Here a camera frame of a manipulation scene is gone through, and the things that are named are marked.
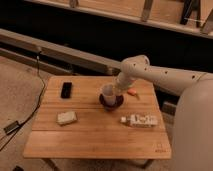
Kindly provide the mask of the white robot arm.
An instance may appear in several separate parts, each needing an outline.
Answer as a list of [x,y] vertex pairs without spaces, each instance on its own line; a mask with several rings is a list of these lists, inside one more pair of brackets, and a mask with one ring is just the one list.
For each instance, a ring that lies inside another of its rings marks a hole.
[[171,171],[213,171],[213,73],[153,66],[145,55],[124,59],[119,69],[117,94],[144,79],[176,104]]

